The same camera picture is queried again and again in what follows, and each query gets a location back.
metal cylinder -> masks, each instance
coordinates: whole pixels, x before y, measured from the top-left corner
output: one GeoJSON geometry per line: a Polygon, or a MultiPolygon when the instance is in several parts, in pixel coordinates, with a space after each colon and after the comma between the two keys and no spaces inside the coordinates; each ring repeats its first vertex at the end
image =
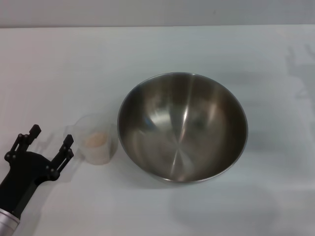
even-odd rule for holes
{"type": "Polygon", "coordinates": [[[14,215],[0,209],[0,236],[12,236],[19,223],[14,215]]]}

metal mixing bowl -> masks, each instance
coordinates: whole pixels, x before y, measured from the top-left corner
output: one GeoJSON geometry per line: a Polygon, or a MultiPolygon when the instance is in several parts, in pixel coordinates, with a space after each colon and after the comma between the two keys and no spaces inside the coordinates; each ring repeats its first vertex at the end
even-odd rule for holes
{"type": "Polygon", "coordinates": [[[167,73],[137,85],[123,101],[118,135],[143,170],[175,182],[215,177],[242,154],[245,113],[224,86],[190,73],[167,73]]]}

white tabletop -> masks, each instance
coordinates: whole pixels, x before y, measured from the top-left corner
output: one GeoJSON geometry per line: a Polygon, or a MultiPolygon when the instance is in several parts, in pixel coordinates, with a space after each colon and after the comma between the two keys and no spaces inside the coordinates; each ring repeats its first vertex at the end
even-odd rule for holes
{"type": "Polygon", "coordinates": [[[107,165],[76,155],[37,189],[16,236],[314,236],[312,25],[0,29],[0,180],[18,133],[39,124],[30,150],[52,158],[67,125],[101,111],[115,122],[135,85],[174,71],[210,77],[242,104],[249,138],[235,166],[176,185],[120,144],[107,165]]]}

plastic measuring cup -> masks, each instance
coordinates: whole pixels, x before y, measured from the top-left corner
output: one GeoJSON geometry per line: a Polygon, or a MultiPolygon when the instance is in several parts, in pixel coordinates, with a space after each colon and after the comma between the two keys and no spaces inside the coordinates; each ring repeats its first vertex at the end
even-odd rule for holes
{"type": "Polygon", "coordinates": [[[71,134],[87,162],[103,165],[110,161],[110,123],[105,114],[91,114],[71,126],[71,134]]]}

bowl rim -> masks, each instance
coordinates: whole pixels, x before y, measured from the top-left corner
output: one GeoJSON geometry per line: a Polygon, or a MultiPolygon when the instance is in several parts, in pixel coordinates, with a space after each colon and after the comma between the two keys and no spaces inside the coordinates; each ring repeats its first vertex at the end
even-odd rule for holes
{"type": "Polygon", "coordinates": [[[198,183],[198,182],[203,182],[203,181],[206,181],[206,180],[209,180],[209,179],[212,179],[212,178],[215,178],[217,176],[220,176],[221,174],[223,174],[224,172],[226,172],[227,170],[229,170],[232,166],[235,165],[235,163],[240,159],[241,155],[243,154],[244,150],[245,150],[245,147],[246,147],[246,144],[247,144],[247,140],[248,140],[248,121],[247,121],[247,117],[246,117],[246,114],[244,112],[244,109],[241,105],[241,103],[239,102],[239,100],[235,97],[235,95],[229,90],[227,89],[225,86],[223,86],[222,84],[220,84],[219,82],[213,80],[213,79],[210,79],[206,76],[203,76],[203,75],[199,75],[199,74],[196,74],[196,73],[189,73],[189,72],[168,72],[168,73],[163,73],[163,74],[159,74],[159,75],[155,75],[153,77],[150,77],[148,79],[145,79],[144,81],[140,82],[139,84],[137,84],[127,95],[126,97],[124,98],[122,104],[120,105],[120,108],[119,108],[119,112],[118,112],[118,116],[117,116],[117,132],[118,132],[118,138],[119,138],[119,141],[126,153],[126,155],[128,156],[128,158],[136,165],[138,166],[140,169],[142,169],[143,171],[145,171],[146,173],[149,173],[155,177],[158,177],[160,179],[163,179],[163,180],[166,180],[166,181],[169,181],[169,182],[174,182],[174,183],[198,183]],[[134,92],[137,88],[139,88],[141,85],[143,84],[146,84],[148,83],[149,81],[151,80],[154,80],[154,79],[157,79],[158,77],[162,77],[162,76],[166,76],[166,75],[173,75],[173,74],[182,74],[182,75],[193,75],[193,76],[197,76],[199,77],[200,79],[203,79],[203,80],[210,80],[212,82],[214,82],[215,84],[221,86],[223,89],[225,89],[236,101],[236,103],[239,105],[240,109],[241,109],[241,112],[244,116],[244,119],[245,119],[245,132],[246,132],[246,136],[245,136],[245,141],[244,141],[244,144],[243,144],[243,148],[242,150],[240,151],[239,155],[237,156],[237,158],[231,163],[231,165],[229,165],[227,168],[225,168],[223,171],[221,171],[220,173],[216,174],[216,175],[213,175],[213,176],[210,176],[210,177],[207,177],[207,178],[203,178],[203,179],[198,179],[198,180],[188,180],[188,181],[178,181],[178,180],[172,180],[172,179],[168,179],[168,178],[164,178],[164,177],[161,177],[157,174],[154,174],[154,173],[151,173],[147,170],[145,170],[144,168],[142,168],[141,166],[139,166],[128,154],[127,150],[125,149],[125,146],[122,142],[122,138],[120,136],[120,127],[119,127],[119,120],[120,120],[120,114],[121,114],[121,110],[122,110],[122,107],[124,105],[124,103],[126,102],[127,98],[130,96],[130,94],[132,92],[134,92]]]}

